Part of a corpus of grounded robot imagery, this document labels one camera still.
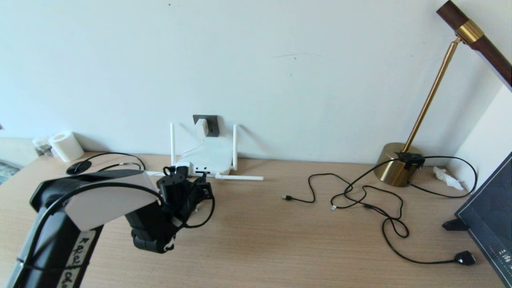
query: tissue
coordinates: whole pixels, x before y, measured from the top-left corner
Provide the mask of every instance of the tissue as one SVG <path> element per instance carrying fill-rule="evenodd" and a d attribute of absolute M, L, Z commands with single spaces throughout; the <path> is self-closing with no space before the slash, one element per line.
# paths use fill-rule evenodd
<path fill-rule="evenodd" d="M 457 180 L 454 177 L 448 175 L 446 173 L 445 169 L 439 169 L 439 168 L 434 166 L 434 174 L 436 174 L 437 179 L 446 182 L 446 185 L 448 185 L 450 187 L 455 187 L 455 188 L 457 188 L 457 189 L 459 189 L 461 191 L 464 190 L 464 188 L 460 184 L 459 180 Z"/>

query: white roll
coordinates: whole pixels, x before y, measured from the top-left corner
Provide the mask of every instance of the white roll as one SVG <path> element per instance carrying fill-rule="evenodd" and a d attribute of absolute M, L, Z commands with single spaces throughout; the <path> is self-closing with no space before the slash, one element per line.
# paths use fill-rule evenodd
<path fill-rule="evenodd" d="M 82 157 L 83 149 L 71 131 L 64 131 L 50 138 L 50 145 L 64 162 L 75 161 Z"/>

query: brass lamp base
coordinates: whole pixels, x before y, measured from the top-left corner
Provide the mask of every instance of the brass lamp base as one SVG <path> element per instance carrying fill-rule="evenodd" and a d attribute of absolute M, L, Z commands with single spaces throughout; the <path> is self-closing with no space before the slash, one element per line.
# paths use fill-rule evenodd
<path fill-rule="evenodd" d="M 404 143 L 397 142 L 386 144 L 382 149 L 377 164 L 380 164 L 387 160 L 398 158 L 396 152 L 402 151 L 404 145 Z M 409 147 L 408 152 L 423 154 L 420 150 L 413 146 Z M 406 164 L 404 162 L 399 160 L 392 161 L 375 169 L 374 173 L 377 176 L 377 178 L 379 178 L 382 182 L 386 184 L 395 187 L 405 187 L 409 185 L 409 181 L 413 180 L 416 174 L 416 170 L 418 169 L 418 165 L 413 164 L 409 170 L 405 170 L 405 165 Z"/>

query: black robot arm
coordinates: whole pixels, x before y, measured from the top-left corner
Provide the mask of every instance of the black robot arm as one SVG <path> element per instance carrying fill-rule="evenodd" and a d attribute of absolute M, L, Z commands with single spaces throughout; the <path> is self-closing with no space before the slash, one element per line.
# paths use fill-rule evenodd
<path fill-rule="evenodd" d="M 205 177 L 190 182 L 187 167 L 167 170 L 169 174 L 157 182 L 160 193 L 139 170 L 42 182 L 30 200 L 38 213 L 36 221 L 7 287 L 79 287 L 103 224 L 122 215 L 132 227 L 137 248 L 172 250 L 176 233 L 187 227 L 197 204 L 214 197 Z"/>

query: desk surface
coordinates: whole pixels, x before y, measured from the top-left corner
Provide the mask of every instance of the desk surface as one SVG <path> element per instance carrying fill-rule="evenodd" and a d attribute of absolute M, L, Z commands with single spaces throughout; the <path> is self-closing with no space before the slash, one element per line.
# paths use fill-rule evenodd
<path fill-rule="evenodd" d="M 140 157 L 151 171 L 168 165 L 168 156 Z M 122 161 L 125 156 L 96 158 L 90 171 Z M 6 285 L 35 219 L 30 196 L 41 181 L 65 177 L 68 166 L 59 159 L 41 157 L 0 186 L 0 286 Z M 441 198 L 412 187 L 392 188 L 373 174 L 359 183 L 403 197 L 403 219 L 411 235 L 401 239 L 388 227 L 399 251 L 414 259 L 436 261 L 469 250 L 477 258 L 477 264 L 469 267 L 402 260 L 382 237 L 381 215 L 360 205 L 331 211 L 329 199 L 346 186 L 333 177 L 312 180 L 317 189 L 314 204 L 281 199 L 283 194 L 309 199 L 310 174 L 333 172 L 353 180 L 370 167 L 240 159 L 237 174 L 263 175 L 265 181 L 209 178 L 217 202 L 212 219 L 201 228 L 181 230 L 171 252 L 155 254 L 135 248 L 124 217 L 107 223 L 82 287 L 503 287 L 466 232 L 441 227 L 454 218 L 465 199 Z M 420 171 L 417 184 L 459 193 L 431 172 L 431 168 Z M 369 193 L 367 200 L 397 212 L 397 199 L 383 194 Z M 202 222 L 209 208 L 210 203 L 202 204 L 189 223 Z"/>

